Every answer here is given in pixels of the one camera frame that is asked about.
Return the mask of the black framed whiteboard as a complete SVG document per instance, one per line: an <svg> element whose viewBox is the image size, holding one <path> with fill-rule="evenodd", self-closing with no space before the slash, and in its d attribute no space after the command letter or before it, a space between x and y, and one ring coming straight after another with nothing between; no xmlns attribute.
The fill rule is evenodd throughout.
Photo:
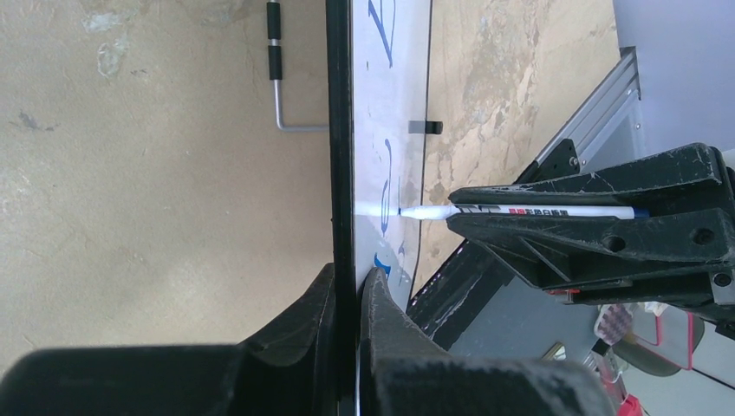
<svg viewBox="0 0 735 416"><path fill-rule="evenodd" d="M413 293L421 231L433 3L326 4L337 405L358 413L361 289L381 268L394 303Z"/></svg>

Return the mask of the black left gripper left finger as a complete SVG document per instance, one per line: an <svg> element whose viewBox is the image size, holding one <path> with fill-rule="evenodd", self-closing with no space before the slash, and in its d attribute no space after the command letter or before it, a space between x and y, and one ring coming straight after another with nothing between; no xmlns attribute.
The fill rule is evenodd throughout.
<svg viewBox="0 0 735 416"><path fill-rule="evenodd" d="M335 271L236 344L44 349L1 381L4 415L333 415Z"/></svg>

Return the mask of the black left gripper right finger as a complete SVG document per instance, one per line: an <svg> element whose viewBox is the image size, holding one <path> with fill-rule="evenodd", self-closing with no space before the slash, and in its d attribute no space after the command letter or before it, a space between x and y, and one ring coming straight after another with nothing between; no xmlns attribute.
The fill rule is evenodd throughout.
<svg viewBox="0 0 735 416"><path fill-rule="evenodd" d="M612 415L591 371L567 361L452 356L392 299L373 267L361 292L361 415Z"/></svg>

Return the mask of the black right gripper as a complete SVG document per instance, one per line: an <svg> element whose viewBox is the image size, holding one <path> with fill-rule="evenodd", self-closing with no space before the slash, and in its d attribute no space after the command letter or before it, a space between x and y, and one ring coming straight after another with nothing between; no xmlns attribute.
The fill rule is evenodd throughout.
<svg viewBox="0 0 735 416"><path fill-rule="evenodd" d="M722 153L692 143L596 172L465 187L460 204L610 205L649 218L460 214L451 231L537 289L582 304L663 302L734 336L734 189Z"/></svg>

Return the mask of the white blue whiteboard marker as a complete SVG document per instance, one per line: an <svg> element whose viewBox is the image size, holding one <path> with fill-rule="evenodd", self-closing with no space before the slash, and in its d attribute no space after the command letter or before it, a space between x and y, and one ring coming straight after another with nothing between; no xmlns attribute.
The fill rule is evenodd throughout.
<svg viewBox="0 0 735 416"><path fill-rule="evenodd" d="M613 217L621 220L649 218L642 208L600 205L419 205L400 208L402 217L418 220L445 220L458 214L499 214L512 216Z"/></svg>

